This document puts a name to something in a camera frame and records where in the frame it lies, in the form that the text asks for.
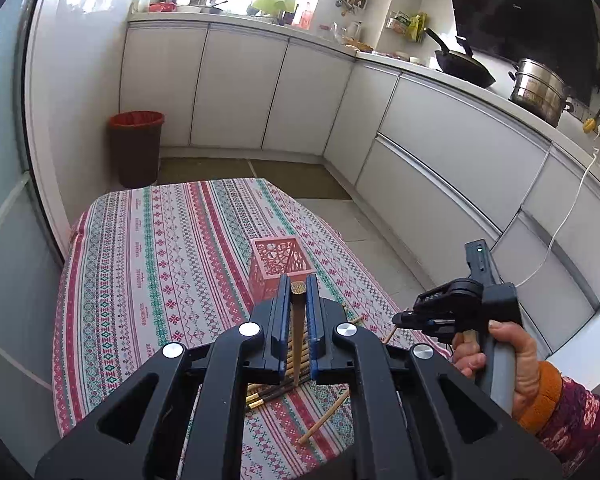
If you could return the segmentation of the orange cuff floral sleeve forearm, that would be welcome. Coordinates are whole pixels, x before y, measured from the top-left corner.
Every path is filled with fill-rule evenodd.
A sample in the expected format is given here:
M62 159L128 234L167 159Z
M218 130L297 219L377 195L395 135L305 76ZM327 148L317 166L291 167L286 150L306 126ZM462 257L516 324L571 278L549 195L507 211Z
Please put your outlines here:
M557 457L565 479L600 480L600 396L549 362L539 365L539 378L518 424Z

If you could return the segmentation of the person's right hand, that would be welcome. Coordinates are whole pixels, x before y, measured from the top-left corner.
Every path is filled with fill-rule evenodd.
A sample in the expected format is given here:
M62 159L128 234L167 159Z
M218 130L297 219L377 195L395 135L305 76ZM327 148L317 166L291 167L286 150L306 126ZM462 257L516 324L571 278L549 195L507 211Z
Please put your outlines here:
M513 419L518 420L540 391L536 342L521 326L513 322L491 320L488 329L496 341L510 344L515 350L516 376L512 415ZM452 363L467 378L474 378L478 370L482 370L488 362L472 333L456 334L452 347Z

